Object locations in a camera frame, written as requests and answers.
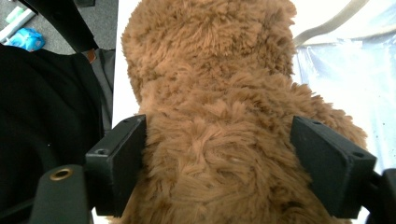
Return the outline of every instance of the cable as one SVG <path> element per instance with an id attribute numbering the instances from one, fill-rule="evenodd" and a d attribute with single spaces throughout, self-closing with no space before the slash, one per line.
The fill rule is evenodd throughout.
<path id="1" fill-rule="evenodd" d="M 352 18 L 358 11 L 360 11 L 367 4 L 368 1 L 369 0 L 351 0 L 340 12 L 338 12 L 328 21 L 324 22 L 320 26 L 308 29 L 294 37 L 294 45 L 296 47 L 299 47 L 305 41 L 309 40 L 314 36 L 324 35 L 337 29 L 350 18 Z"/>

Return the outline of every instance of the gray floor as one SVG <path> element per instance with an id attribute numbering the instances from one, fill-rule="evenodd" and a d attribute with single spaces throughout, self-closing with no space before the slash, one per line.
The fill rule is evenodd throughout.
<path id="1" fill-rule="evenodd" d="M 6 17 L 16 6 L 26 8 L 18 1 L 0 0 L 0 30 L 7 26 Z M 114 49 L 116 47 L 118 0 L 96 0 L 94 7 L 83 7 L 78 10 L 90 27 L 99 48 Z M 58 31 L 43 16 L 34 16 L 23 27 L 34 28 L 44 36 L 46 45 L 43 49 L 59 54 L 74 53 Z"/>

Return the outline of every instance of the fluffy fur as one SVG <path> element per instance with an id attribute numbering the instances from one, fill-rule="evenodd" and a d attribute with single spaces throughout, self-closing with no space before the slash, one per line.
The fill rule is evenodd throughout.
<path id="1" fill-rule="evenodd" d="M 332 223 L 290 143 L 293 116 L 364 132 L 292 83 L 288 0 L 143 0 L 122 36 L 148 117 L 121 223 Z"/>

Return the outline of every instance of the black fabric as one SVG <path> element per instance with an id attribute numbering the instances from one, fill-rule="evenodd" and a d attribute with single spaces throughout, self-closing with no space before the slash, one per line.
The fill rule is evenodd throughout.
<path id="1" fill-rule="evenodd" d="M 0 213 L 33 198 L 48 169 L 83 164 L 102 136 L 100 87 L 82 54 L 0 44 Z"/>

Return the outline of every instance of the blue object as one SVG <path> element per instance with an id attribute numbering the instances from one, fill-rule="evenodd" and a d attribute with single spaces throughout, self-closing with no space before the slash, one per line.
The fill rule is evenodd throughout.
<path id="1" fill-rule="evenodd" d="M 35 51 L 45 45 L 43 35 L 32 28 L 21 28 L 12 36 L 5 45 L 14 46 L 28 51 Z"/>

